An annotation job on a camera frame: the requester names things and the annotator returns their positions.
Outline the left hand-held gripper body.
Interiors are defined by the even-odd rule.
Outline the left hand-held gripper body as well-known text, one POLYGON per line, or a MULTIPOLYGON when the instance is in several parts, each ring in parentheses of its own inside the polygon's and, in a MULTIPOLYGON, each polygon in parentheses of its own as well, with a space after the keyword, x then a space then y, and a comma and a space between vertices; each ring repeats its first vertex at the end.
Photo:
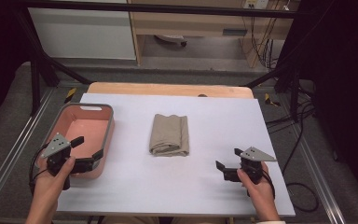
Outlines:
POLYGON ((70 158, 72 144, 60 133, 56 133, 41 154, 47 160, 48 172, 56 176, 70 158))

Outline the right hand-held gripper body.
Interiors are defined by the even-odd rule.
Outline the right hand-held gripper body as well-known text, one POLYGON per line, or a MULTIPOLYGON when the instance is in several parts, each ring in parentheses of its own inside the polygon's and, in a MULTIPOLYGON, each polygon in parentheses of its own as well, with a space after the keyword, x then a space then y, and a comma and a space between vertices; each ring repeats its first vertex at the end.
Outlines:
POLYGON ((276 159, 256 147, 247 148, 241 153, 240 157, 241 169, 250 177, 252 182, 258 184, 260 179, 265 177, 272 187, 273 194, 275 194, 272 180, 269 174, 264 170, 262 162, 276 161, 276 159))

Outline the pink basket with grey rim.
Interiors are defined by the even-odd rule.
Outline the pink basket with grey rim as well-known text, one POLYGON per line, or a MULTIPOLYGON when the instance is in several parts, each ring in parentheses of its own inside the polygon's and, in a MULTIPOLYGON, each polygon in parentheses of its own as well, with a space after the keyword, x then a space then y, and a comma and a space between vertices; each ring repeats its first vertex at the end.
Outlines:
MULTIPOLYGON (((67 140, 72 141, 78 136, 84 137, 84 143, 78 147, 72 147, 70 156, 74 157, 74 151, 103 151, 103 166, 111 143, 115 126, 114 110, 110 105, 104 104, 67 104, 62 107, 58 116, 53 121, 45 142, 49 143, 56 133, 60 133, 67 140)), ((103 169, 98 173, 74 173, 77 178, 98 178, 103 169)))

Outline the beige cloth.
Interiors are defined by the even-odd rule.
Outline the beige cloth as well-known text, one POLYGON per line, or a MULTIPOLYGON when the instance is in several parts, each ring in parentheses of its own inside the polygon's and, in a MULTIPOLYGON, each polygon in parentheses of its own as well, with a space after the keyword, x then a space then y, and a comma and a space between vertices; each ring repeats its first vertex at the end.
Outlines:
POLYGON ((154 156, 187 156, 189 133, 187 116, 156 114, 149 141, 149 152, 154 156))

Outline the person's right hand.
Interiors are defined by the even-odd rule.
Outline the person's right hand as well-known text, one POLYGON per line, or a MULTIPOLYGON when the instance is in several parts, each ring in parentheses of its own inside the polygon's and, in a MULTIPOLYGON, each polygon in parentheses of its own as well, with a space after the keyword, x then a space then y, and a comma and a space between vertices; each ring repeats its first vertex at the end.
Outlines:
POLYGON ((242 185, 248 190, 254 205, 274 205, 273 190, 265 177, 255 184, 242 169, 237 170, 237 175, 242 185))

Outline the person's left hand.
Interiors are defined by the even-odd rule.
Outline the person's left hand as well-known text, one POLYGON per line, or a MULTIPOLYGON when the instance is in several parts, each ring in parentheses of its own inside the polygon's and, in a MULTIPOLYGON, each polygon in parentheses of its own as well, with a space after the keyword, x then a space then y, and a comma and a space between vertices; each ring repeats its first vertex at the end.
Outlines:
POLYGON ((56 202, 63 190, 64 182, 74 168, 76 158, 69 157, 65 160, 61 170, 56 175, 51 175, 47 170, 47 160, 39 162, 42 170, 36 177, 34 188, 34 201, 56 202))

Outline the yellow and black tape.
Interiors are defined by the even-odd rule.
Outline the yellow and black tape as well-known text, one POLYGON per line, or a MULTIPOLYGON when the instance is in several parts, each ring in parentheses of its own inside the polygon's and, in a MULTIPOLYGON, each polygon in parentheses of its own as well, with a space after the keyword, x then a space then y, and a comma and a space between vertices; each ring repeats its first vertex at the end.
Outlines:
POLYGON ((281 106, 280 102, 272 101, 268 93, 265 93, 265 104, 266 105, 281 106))
POLYGON ((75 93, 76 93, 76 88, 72 88, 71 90, 69 90, 65 97, 64 103, 65 104, 70 103, 75 93))

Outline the white board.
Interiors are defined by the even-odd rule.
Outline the white board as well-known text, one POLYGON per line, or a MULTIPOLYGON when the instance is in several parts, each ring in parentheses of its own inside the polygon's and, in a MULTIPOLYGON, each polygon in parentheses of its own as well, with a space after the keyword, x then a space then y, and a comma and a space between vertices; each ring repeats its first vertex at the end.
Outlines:
POLYGON ((103 173, 74 178, 59 211, 83 215, 246 217, 255 209, 245 188, 226 181, 216 164, 237 168, 242 150, 274 152, 256 99, 86 93, 84 103, 114 109, 115 127, 103 173), (189 153, 149 152, 157 114, 185 116, 189 153))

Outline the black metal stand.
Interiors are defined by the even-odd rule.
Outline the black metal stand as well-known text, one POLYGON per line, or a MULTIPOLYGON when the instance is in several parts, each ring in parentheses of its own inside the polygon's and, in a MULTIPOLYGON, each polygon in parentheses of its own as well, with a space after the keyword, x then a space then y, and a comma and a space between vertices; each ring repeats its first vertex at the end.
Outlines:
POLYGON ((32 112, 34 115, 41 107, 40 78, 43 78, 49 87, 57 87, 60 83, 55 70, 64 72, 82 84, 91 84, 92 81, 82 77, 68 67, 48 56, 34 28, 31 16, 25 7, 14 7, 12 13, 21 28, 21 37, 30 57, 32 83, 32 112))
POLYGON ((266 73, 264 76, 244 84, 244 87, 252 89, 259 84, 276 77, 278 81, 274 86, 274 90, 277 93, 283 93, 288 89, 291 90, 289 115, 294 122, 298 122, 297 100, 300 87, 299 80, 301 69, 305 63, 306 59, 303 57, 287 59, 279 64, 274 70, 266 73))

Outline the wooden table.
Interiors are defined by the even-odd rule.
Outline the wooden table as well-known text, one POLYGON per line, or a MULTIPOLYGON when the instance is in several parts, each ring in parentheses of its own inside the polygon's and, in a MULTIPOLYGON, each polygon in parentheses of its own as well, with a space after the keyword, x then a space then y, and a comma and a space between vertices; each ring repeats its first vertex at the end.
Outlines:
POLYGON ((222 85, 180 85, 156 83, 94 82, 89 85, 87 93, 138 94, 138 95, 172 95, 194 97, 226 97, 253 99, 251 89, 222 85))

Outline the white cabinet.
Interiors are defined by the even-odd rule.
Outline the white cabinet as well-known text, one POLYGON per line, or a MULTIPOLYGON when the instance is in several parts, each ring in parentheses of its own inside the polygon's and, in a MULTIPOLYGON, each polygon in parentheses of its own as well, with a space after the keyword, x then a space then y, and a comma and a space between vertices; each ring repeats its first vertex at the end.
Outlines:
POLYGON ((44 51, 55 58, 134 60, 129 14, 29 9, 44 51))

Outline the office chair base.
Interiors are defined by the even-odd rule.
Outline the office chair base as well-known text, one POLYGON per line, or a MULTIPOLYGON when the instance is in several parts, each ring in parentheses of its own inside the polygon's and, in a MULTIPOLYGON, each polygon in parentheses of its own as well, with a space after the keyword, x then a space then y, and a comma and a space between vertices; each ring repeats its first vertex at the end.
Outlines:
POLYGON ((182 47, 187 45, 186 40, 181 35, 156 35, 156 38, 166 42, 180 44, 182 47))

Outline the wooden desk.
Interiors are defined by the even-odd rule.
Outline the wooden desk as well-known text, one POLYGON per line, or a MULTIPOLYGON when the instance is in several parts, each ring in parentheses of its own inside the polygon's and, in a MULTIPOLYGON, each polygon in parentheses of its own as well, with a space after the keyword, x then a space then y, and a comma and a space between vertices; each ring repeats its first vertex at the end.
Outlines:
MULTIPOLYGON (((244 8, 244 0, 127 0, 130 4, 244 8)), ((296 11, 294 0, 268 0, 266 9, 296 11)), ((171 13, 130 14, 132 32, 142 35, 224 36, 238 38, 248 65, 260 65, 262 52, 272 40, 284 40, 291 19, 171 13)))

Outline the aluminium rail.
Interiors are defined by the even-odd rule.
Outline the aluminium rail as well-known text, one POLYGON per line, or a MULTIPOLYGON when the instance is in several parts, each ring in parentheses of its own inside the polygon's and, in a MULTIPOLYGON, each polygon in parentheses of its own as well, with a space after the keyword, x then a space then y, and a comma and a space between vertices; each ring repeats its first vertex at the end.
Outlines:
POLYGON ((38 124, 43 113, 45 112, 54 91, 54 88, 48 88, 46 90, 42 99, 40 100, 39 108, 31 117, 28 118, 24 128, 21 130, 19 137, 17 138, 16 142, 14 143, 2 165, 0 166, 0 191, 5 185, 21 153, 25 149, 30 137, 34 132, 36 125, 38 124))
POLYGON ((310 146, 304 134, 304 130, 299 123, 293 127, 293 134, 296 136, 294 155, 300 153, 302 164, 307 168, 313 186, 316 189, 320 203, 331 224, 346 224, 346 220, 337 204, 332 190, 327 184, 322 169, 320 168, 315 157, 311 153, 310 146))

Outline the black frame bar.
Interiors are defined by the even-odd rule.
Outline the black frame bar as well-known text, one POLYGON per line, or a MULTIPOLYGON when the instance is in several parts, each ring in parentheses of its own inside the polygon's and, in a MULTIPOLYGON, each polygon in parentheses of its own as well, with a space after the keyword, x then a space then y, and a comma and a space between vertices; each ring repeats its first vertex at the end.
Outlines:
POLYGON ((19 4, 24 7, 33 7, 33 8, 194 14, 194 15, 238 16, 238 17, 255 17, 255 18, 278 18, 278 19, 295 19, 297 17, 309 16, 309 12, 271 10, 271 9, 240 9, 240 8, 236 9, 236 8, 228 8, 228 7, 122 4, 122 3, 77 2, 77 1, 59 1, 59 0, 19 0, 19 4))

